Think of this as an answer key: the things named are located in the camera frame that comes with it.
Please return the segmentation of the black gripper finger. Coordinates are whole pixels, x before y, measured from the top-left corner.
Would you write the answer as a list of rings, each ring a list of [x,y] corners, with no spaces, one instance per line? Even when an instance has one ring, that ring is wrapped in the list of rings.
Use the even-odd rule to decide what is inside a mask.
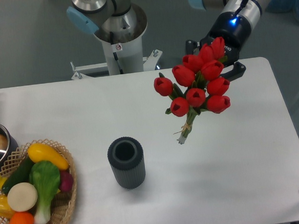
[[[200,51],[200,43],[195,40],[188,39],[185,41],[185,54],[197,55]]]
[[[231,71],[221,74],[220,76],[224,79],[227,79],[229,82],[232,82],[236,79],[241,78],[246,71],[246,66],[238,61],[236,61],[233,65]]]

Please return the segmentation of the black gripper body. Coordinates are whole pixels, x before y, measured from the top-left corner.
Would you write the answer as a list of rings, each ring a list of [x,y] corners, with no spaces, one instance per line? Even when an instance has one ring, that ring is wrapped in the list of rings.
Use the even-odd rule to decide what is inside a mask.
[[[224,66],[230,66],[239,60],[240,50],[250,34],[251,24],[248,20],[235,16],[233,12],[224,12],[218,16],[208,34],[200,40],[200,47],[205,43],[210,45],[214,39],[222,37],[227,55]]]

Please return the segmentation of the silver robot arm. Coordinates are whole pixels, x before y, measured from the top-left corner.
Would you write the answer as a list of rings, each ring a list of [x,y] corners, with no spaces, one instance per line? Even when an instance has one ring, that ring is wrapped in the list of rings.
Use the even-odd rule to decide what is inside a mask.
[[[81,79],[88,73],[106,71],[110,75],[152,71],[162,55],[154,50],[143,56],[142,35],[147,29],[144,11],[131,0],[71,0],[67,9],[71,23],[80,31],[94,35],[102,44],[105,63],[73,67],[73,78]],[[221,14],[200,41],[188,40],[187,54],[200,50],[205,43],[217,37],[225,40],[232,70],[224,77],[230,81],[243,76],[246,68],[238,61],[242,46],[257,25],[271,0],[188,0],[196,9],[218,8]]]

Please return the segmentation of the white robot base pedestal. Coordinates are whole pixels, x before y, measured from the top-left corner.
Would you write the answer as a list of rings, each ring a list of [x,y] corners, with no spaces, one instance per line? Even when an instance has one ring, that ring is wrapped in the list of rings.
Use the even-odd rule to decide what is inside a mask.
[[[143,34],[129,42],[109,43],[101,40],[105,63],[74,66],[72,80],[98,77],[102,75],[122,75],[144,71],[159,70],[158,62],[163,52],[154,49],[148,56],[143,55]]]

